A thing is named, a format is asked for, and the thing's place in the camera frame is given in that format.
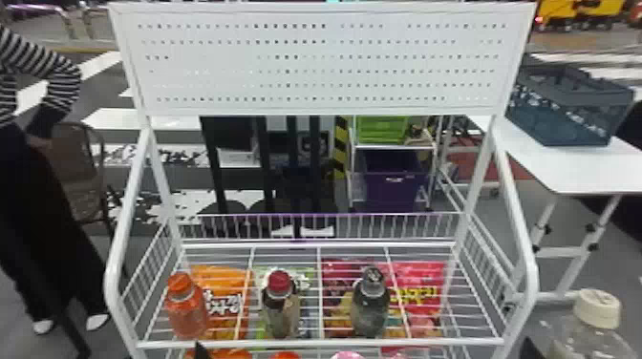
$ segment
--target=striped shirt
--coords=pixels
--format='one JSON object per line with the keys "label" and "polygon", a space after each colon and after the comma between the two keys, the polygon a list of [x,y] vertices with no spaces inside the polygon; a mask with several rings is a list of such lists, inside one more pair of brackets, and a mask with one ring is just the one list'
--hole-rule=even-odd
{"label": "striped shirt", "polygon": [[30,74],[49,82],[32,122],[25,132],[43,138],[71,110],[80,91],[80,69],[69,59],[25,40],[0,25],[0,151],[24,143],[14,123],[17,109],[15,76]]}

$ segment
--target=green basket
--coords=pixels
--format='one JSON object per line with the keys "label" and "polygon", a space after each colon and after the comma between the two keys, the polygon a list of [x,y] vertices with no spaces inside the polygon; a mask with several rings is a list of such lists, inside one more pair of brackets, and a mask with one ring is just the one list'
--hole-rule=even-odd
{"label": "green basket", "polygon": [[356,135],[359,143],[402,144],[408,119],[407,116],[358,116]]}

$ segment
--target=yellow vehicle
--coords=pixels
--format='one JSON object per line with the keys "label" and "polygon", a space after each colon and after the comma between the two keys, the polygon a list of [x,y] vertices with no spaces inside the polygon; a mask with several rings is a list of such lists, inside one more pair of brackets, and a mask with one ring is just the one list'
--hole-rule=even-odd
{"label": "yellow vehicle", "polygon": [[535,15],[535,30],[543,32],[552,28],[570,32],[579,4],[579,0],[540,0]]}
{"label": "yellow vehicle", "polygon": [[584,0],[577,8],[576,21],[580,29],[594,29],[603,25],[605,30],[613,28],[613,20],[622,11],[625,0]]}

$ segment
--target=pegboard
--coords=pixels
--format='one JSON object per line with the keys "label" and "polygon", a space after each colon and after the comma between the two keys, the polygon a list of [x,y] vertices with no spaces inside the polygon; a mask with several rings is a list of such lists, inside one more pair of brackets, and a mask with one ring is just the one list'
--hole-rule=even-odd
{"label": "pegboard", "polygon": [[507,100],[534,10],[431,2],[109,6],[130,84],[156,115],[492,115]]}

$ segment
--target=yellow and black striped pole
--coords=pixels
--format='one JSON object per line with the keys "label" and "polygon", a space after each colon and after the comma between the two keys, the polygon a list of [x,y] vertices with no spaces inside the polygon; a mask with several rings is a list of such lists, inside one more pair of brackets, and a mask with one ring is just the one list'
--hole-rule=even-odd
{"label": "yellow and black striped pole", "polygon": [[348,161],[348,120],[342,116],[334,118],[334,180],[346,177]]}

